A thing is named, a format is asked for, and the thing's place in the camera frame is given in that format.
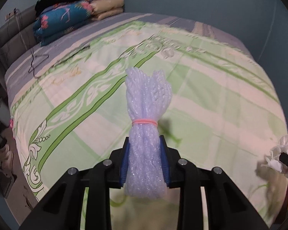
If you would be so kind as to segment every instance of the shoe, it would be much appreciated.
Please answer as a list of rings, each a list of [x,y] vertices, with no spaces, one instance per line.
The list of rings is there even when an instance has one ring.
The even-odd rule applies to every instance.
[[[2,170],[4,172],[7,172],[7,173],[11,173],[12,172],[13,159],[14,159],[14,154],[13,154],[13,152],[9,151],[7,153],[7,158],[2,160],[2,164],[1,164]]]
[[[8,157],[8,152],[9,152],[9,150],[5,151],[5,152],[0,152],[0,160],[6,159]]]
[[[5,152],[5,154],[10,150],[9,145],[6,144],[3,148],[0,149],[0,153]]]

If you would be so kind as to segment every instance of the pink rubber band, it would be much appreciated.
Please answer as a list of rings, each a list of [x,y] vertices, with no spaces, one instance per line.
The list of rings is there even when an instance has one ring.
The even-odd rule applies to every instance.
[[[139,124],[141,124],[141,123],[151,123],[154,126],[158,127],[157,121],[152,120],[152,119],[148,119],[148,118],[139,118],[139,119],[133,120],[132,121],[132,125],[134,125],[135,123],[139,123]]]

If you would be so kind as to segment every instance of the floor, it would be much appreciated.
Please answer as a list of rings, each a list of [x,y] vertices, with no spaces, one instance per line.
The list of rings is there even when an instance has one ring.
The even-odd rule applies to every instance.
[[[26,179],[22,172],[18,152],[16,149],[16,141],[10,128],[2,132],[10,146],[10,150],[14,154],[12,173],[17,176],[11,191],[6,199],[6,203],[15,217],[18,224],[22,224],[31,210],[36,206],[37,200],[34,197]]]

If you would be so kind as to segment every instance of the white tissue paper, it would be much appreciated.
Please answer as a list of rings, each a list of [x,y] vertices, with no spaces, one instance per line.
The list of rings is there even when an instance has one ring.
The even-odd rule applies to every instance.
[[[171,85],[162,71],[150,77],[138,68],[126,69],[126,97],[131,120],[158,121],[172,99]],[[156,199],[165,195],[158,129],[153,124],[134,124],[129,131],[129,163],[126,194]]]
[[[281,137],[278,145],[270,150],[270,156],[266,156],[267,164],[263,166],[273,168],[288,178],[288,167],[280,161],[283,152],[288,154],[288,135]]]

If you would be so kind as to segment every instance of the gray upholstered headboard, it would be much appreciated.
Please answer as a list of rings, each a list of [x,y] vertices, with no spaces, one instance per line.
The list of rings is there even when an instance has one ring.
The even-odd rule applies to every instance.
[[[32,29],[36,20],[34,7],[35,5],[21,11],[0,28],[0,65],[5,70],[37,44]]]

